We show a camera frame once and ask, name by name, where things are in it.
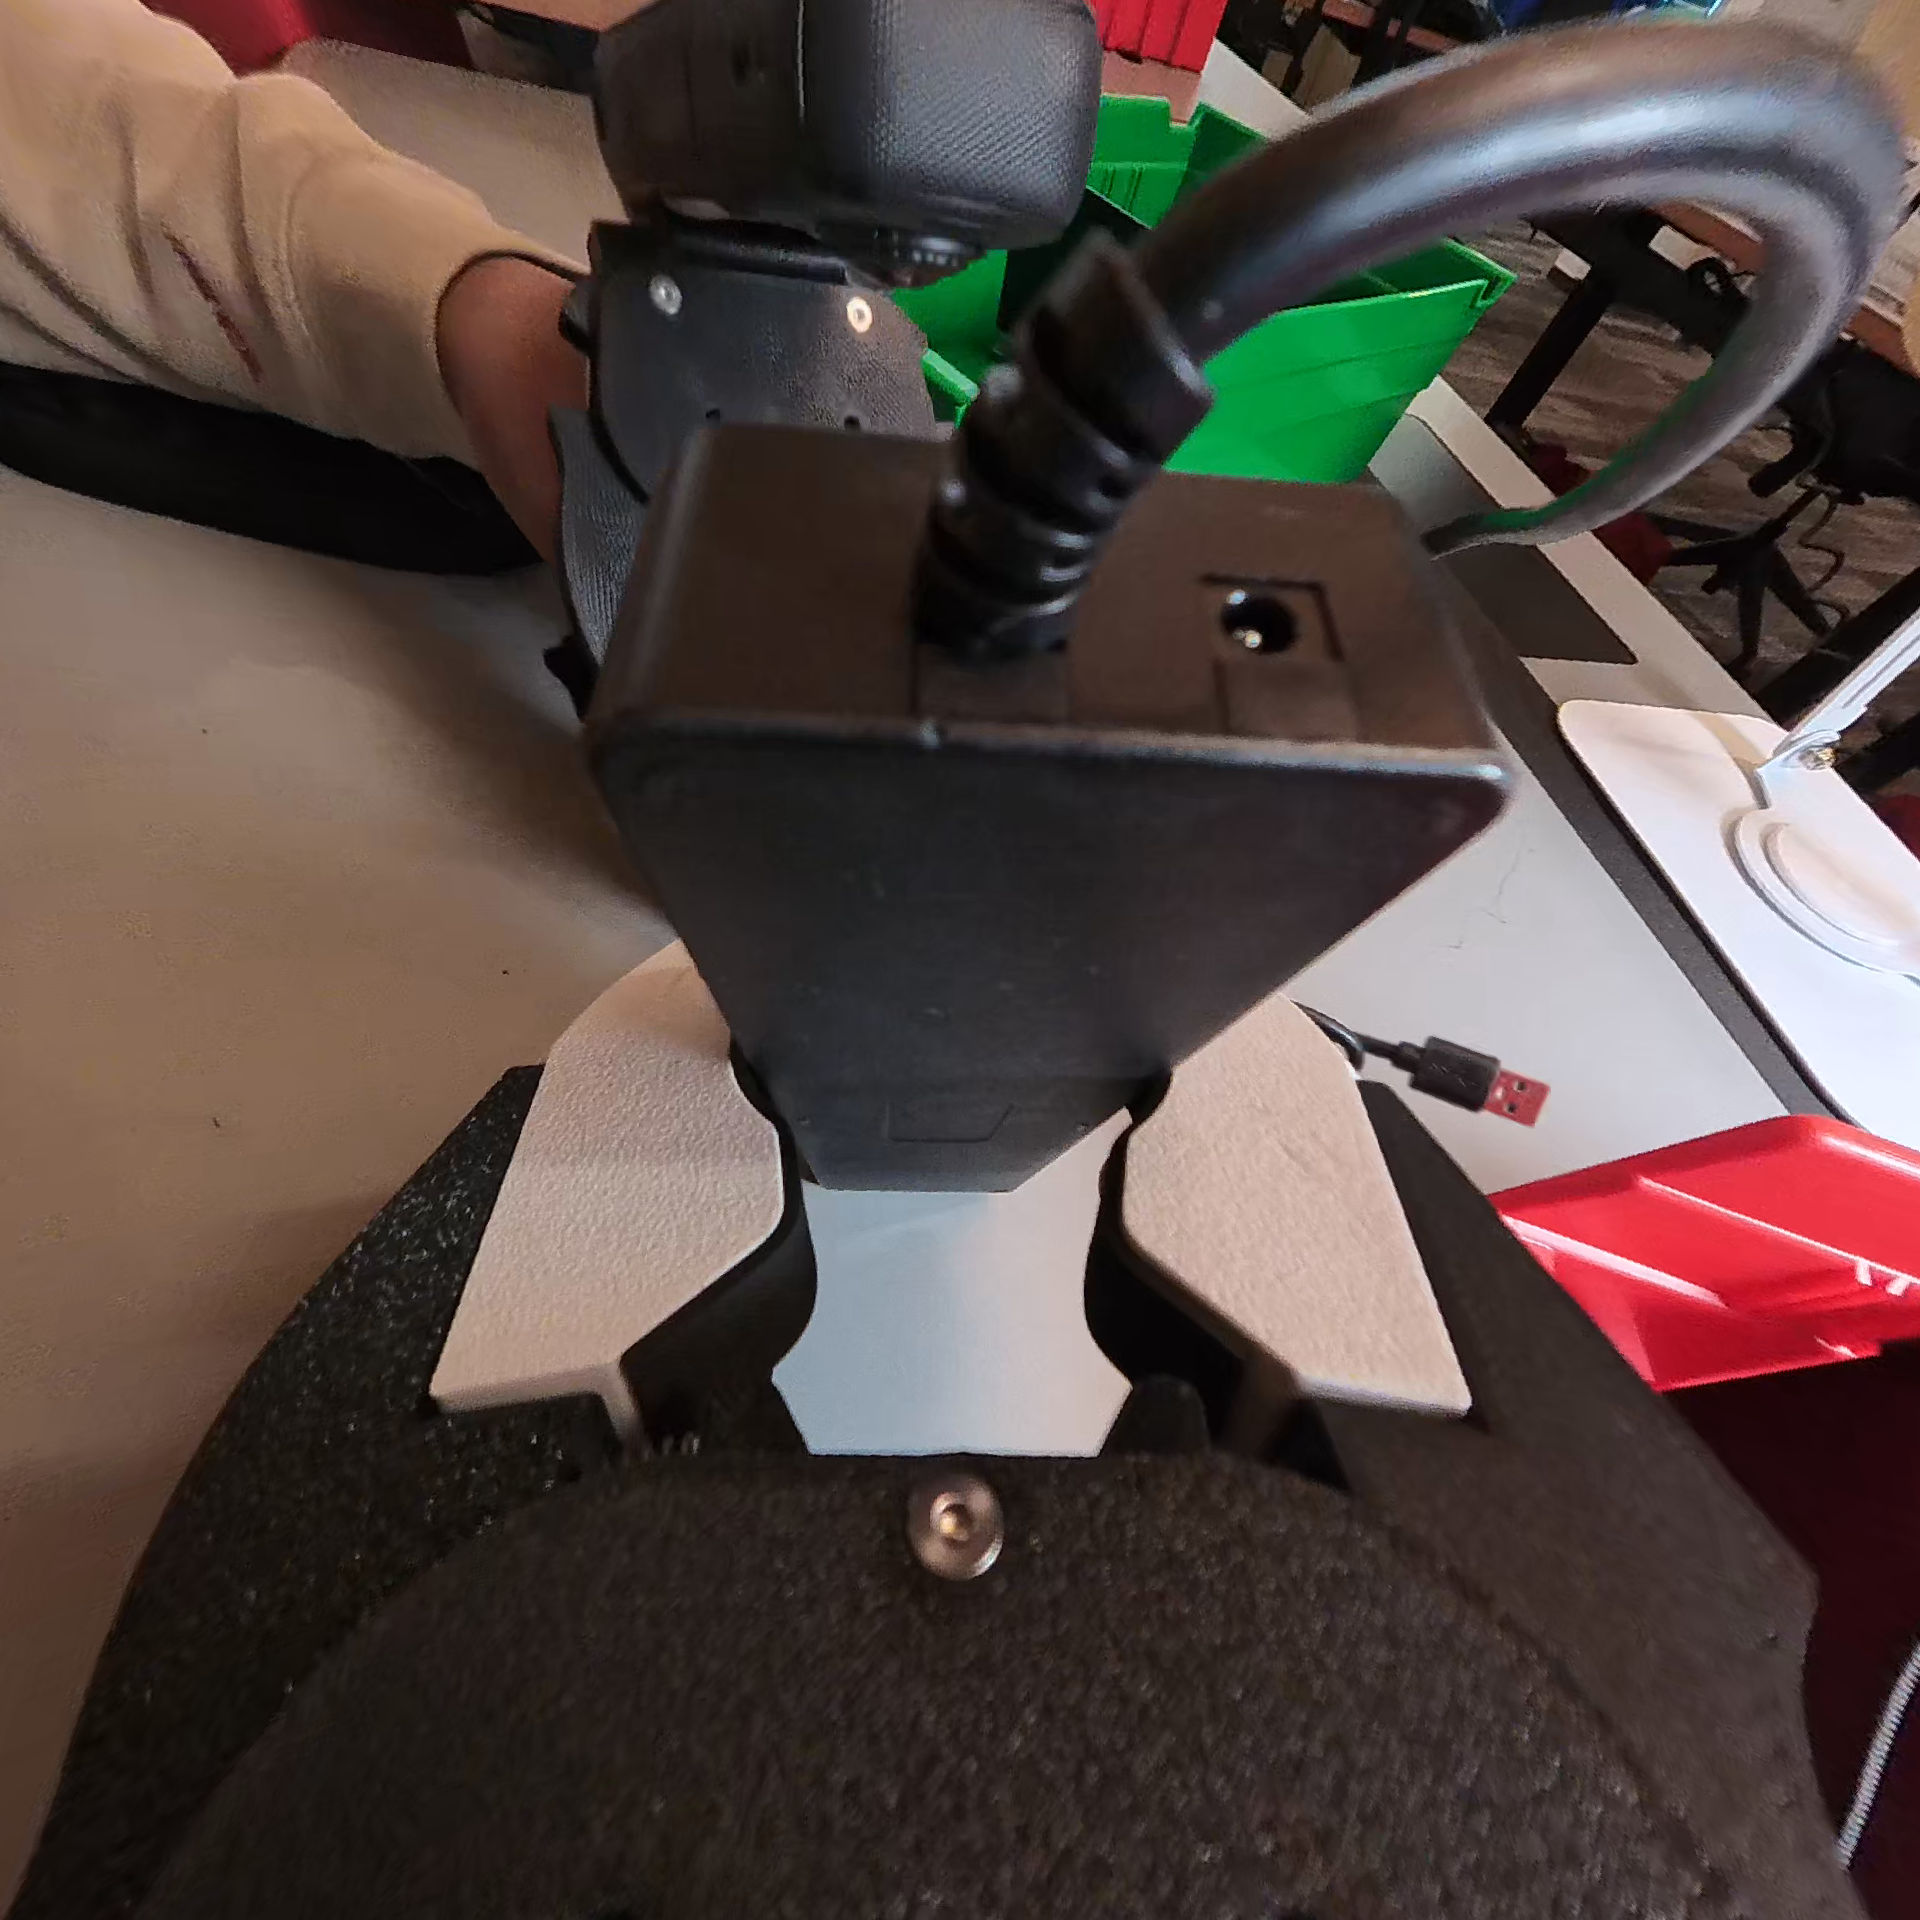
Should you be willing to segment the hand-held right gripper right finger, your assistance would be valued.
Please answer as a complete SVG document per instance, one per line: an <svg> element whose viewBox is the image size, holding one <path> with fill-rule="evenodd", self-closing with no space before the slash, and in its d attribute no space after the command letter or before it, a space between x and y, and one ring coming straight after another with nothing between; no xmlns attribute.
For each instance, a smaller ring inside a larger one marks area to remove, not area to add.
<svg viewBox="0 0 1920 1920"><path fill-rule="evenodd" d="M1347 1057L1286 995L1176 1064L1102 1171L1085 1311L1129 1384L1192 1388L1214 1442L1301 1402L1473 1409Z"/></svg>

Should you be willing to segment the person's left hand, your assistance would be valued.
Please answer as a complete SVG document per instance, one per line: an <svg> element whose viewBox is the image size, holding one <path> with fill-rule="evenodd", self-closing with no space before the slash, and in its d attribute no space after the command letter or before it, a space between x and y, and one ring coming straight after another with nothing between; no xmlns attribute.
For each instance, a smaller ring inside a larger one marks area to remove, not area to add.
<svg viewBox="0 0 1920 1920"><path fill-rule="evenodd" d="M558 550L562 472L550 416L588 404L588 364L565 335L572 280L517 254L469 263L437 314L445 393L474 466L542 563Z"/></svg>

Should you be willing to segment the white desk lamp stand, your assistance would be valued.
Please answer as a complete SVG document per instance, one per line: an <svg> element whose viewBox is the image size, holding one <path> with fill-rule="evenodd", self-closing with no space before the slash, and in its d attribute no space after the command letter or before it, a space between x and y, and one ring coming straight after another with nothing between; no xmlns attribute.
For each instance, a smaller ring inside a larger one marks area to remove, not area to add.
<svg viewBox="0 0 1920 1920"><path fill-rule="evenodd" d="M1613 813L1838 1119L1919 1146L1919 865L1836 770L1919 653L1906 616L1791 731L1570 700L1556 724Z"/></svg>

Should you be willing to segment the black band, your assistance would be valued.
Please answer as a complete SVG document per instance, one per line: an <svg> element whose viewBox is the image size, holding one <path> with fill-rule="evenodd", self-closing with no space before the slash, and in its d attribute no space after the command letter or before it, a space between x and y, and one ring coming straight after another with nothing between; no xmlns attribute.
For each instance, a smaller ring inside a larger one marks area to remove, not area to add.
<svg viewBox="0 0 1920 1920"><path fill-rule="evenodd" d="M2 466L137 515L346 565L482 578L540 563L461 460L120 380L5 363Z"/></svg>

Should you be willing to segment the person's left forearm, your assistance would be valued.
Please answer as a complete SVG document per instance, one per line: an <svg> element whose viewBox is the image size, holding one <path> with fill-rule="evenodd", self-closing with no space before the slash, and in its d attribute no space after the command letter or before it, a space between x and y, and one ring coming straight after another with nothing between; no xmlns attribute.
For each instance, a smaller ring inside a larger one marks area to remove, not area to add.
<svg viewBox="0 0 1920 1920"><path fill-rule="evenodd" d="M301 77L142 5L2 7L7 366L465 460L437 332L488 259L578 273Z"/></svg>

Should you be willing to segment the large green plastic bin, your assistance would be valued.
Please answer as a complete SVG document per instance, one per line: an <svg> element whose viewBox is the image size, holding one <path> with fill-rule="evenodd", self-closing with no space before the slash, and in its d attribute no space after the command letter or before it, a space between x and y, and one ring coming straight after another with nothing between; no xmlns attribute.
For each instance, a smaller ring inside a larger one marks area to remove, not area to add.
<svg viewBox="0 0 1920 1920"><path fill-rule="evenodd" d="M1011 271L1046 278L1073 244L992 252L955 277L898 291L925 337L934 416L960 420L1006 357L1001 325ZM1514 286L1501 263L1446 240L1289 309L1209 364L1213 411L1169 460L1171 472L1261 483L1361 481L1393 428Z"/></svg>

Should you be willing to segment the large red plastic bin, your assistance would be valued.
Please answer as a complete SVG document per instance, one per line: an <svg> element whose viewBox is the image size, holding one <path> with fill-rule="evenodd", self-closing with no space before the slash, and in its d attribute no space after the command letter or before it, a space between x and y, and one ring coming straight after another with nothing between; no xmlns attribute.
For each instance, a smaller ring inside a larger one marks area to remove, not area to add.
<svg viewBox="0 0 1920 1920"><path fill-rule="evenodd" d="M1492 1198L1813 1570L1804 1700L1836 1822L1916 1656L1916 1169L1774 1116Z"/></svg>

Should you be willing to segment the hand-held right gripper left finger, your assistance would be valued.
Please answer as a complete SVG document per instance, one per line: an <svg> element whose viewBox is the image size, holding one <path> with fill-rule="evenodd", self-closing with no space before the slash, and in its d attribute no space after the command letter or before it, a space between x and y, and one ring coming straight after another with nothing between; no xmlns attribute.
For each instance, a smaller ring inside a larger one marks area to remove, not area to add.
<svg viewBox="0 0 1920 1920"><path fill-rule="evenodd" d="M792 1142L694 960L657 952L552 1047L431 1395L588 1397L633 1442L708 1427L804 1337L818 1267Z"/></svg>

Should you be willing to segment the small green plastic bin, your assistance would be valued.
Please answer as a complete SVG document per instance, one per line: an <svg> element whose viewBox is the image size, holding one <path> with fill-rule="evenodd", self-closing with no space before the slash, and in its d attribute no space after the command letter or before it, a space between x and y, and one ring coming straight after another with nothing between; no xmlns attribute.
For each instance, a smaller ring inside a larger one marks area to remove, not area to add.
<svg viewBox="0 0 1920 1920"><path fill-rule="evenodd" d="M1140 228L1156 228L1189 192L1264 145L1267 134L1211 107L1176 121L1164 98L1105 94L1087 191Z"/></svg>

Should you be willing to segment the stack of red bins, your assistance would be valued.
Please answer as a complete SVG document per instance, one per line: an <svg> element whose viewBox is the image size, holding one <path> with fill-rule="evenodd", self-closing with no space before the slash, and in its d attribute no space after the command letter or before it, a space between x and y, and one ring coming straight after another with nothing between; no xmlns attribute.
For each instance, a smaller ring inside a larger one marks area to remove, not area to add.
<svg viewBox="0 0 1920 1920"><path fill-rule="evenodd" d="M1089 3L1107 52L1202 75L1230 3Z"/></svg>

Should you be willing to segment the black table leg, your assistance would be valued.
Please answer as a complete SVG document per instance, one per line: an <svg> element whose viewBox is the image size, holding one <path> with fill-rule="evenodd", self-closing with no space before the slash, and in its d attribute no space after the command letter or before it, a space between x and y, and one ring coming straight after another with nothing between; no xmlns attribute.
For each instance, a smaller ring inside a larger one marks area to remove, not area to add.
<svg viewBox="0 0 1920 1920"><path fill-rule="evenodd" d="M1506 444L1523 444L1532 412L1613 311L1626 309L1666 325L1682 344L1712 357L1748 311L1751 300L1732 263L1708 252L1705 261L1682 269L1659 250L1668 221L1653 208L1563 211L1539 221L1536 228L1582 263L1586 275L1564 297L1486 414Z"/></svg>

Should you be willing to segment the black swivel chair base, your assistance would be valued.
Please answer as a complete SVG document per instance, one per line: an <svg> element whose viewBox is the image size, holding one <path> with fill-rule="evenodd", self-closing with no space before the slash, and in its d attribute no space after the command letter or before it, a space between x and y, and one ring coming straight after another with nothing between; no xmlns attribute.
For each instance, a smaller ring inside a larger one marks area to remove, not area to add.
<svg viewBox="0 0 1920 1920"><path fill-rule="evenodd" d="M1659 512L1657 532L1668 553L1657 570L1699 568L1707 595L1731 595L1739 648L1729 673L1748 683L1761 663L1767 604L1779 602L1817 640L1831 638L1840 619L1823 601L1845 559L1823 548L1829 563L1808 587L1789 556L1789 538L1811 508L1824 531L1836 508L1867 501L1919 501L1919 382L1872 348L1843 341L1831 348L1779 404L1789 449L1761 468L1746 488L1770 499L1795 487L1795 499L1770 518L1732 531Z"/></svg>

